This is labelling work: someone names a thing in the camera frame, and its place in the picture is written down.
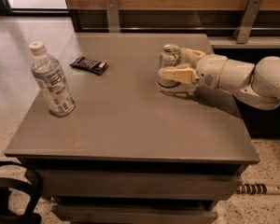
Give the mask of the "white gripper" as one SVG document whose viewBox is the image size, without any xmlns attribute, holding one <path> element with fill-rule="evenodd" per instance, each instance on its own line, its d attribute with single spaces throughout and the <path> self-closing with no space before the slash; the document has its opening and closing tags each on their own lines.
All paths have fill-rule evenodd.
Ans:
<svg viewBox="0 0 280 224">
<path fill-rule="evenodd" d="M 208 54 L 203 51 L 182 48 L 181 62 L 189 63 L 160 68 L 158 75 L 165 80 L 190 84 L 198 80 L 202 87 L 217 89 L 221 70 L 228 58 L 222 55 Z"/>
</svg>

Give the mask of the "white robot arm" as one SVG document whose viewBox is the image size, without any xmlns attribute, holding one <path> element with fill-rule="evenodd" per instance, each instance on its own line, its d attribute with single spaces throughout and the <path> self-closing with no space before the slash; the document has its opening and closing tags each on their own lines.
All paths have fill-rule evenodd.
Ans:
<svg viewBox="0 0 280 224">
<path fill-rule="evenodd" d="M 162 67 L 158 74 L 168 81 L 228 91 L 261 110 L 280 106 L 280 57 L 269 56 L 253 64 L 182 48 L 181 63 Z"/>
</svg>

